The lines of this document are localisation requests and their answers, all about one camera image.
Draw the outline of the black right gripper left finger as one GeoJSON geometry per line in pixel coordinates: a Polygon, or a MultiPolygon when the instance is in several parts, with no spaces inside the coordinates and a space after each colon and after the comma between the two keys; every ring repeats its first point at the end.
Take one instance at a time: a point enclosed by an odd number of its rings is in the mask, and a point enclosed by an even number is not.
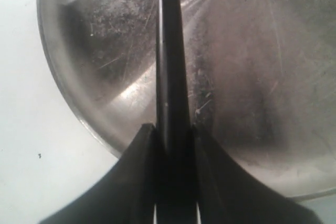
{"type": "Polygon", "coordinates": [[[153,223],[155,128],[143,124],[117,163],[43,223],[153,223]]]}

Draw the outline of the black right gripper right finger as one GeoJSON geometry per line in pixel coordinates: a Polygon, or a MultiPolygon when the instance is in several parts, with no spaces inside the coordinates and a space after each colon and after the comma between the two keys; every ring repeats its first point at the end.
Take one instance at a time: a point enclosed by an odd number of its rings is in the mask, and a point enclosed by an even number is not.
{"type": "Polygon", "coordinates": [[[312,210],[246,172],[202,125],[192,132],[202,223],[320,223],[312,210]]]}

